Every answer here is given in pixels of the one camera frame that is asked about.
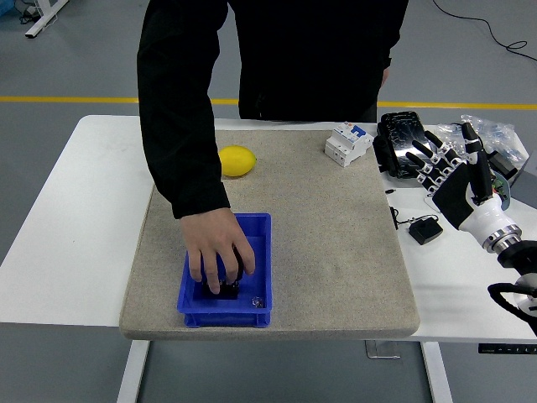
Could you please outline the person's right hand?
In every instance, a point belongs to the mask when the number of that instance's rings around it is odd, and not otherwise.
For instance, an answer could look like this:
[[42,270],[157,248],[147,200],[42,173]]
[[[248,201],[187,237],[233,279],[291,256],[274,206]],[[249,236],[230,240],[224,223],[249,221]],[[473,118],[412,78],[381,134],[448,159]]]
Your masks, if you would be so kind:
[[197,282],[206,277],[213,294],[220,293],[218,259],[224,264],[228,284],[237,279],[237,257],[242,259],[246,274],[254,273],[255,254],[231,209],[219,208],[182,217],[180,228],[189,255],[190,275]]

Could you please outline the white and black robot right hand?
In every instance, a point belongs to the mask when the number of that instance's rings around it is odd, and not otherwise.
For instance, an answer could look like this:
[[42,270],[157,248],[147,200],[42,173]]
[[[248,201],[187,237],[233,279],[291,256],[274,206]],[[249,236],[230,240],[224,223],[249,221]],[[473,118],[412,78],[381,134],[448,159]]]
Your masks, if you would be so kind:
[[493,193],[492,172],[482,141],[470,123],[461,126],[465,152],[458,154],[433,133],[425,137],[435,146],[412,145],[426,159],[408,152],[417,166],[417,181],[432,195],[437,210],[457,230],[470,233],[483,247],[495,233],[515,222],[501,208],[501,198]]

